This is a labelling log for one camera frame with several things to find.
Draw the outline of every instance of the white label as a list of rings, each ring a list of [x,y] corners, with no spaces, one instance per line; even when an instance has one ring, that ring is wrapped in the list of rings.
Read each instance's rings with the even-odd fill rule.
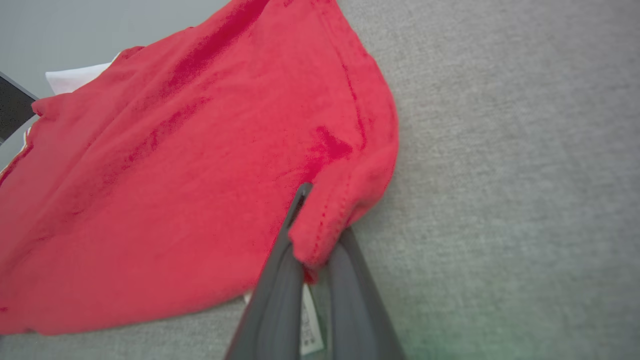
[[[246,304],[251,300],[251,292],[244,294],[244,302]],[[300,355],[311,354],[312,352],[324,349],[322,335],[320,335],[320,325],[318,325],[318,316],[314,300],[311,297],[309,286],[304,284],[302,287],[302,305],[300,311]]]

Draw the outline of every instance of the gray fabric surface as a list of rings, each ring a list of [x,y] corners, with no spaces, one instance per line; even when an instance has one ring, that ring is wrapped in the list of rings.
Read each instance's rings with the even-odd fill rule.
[[[640,358],[640,3],[339,3],[397,102],[396,174],[355,231],[408,358]],[[0,359],[221,359],[241,310]]]

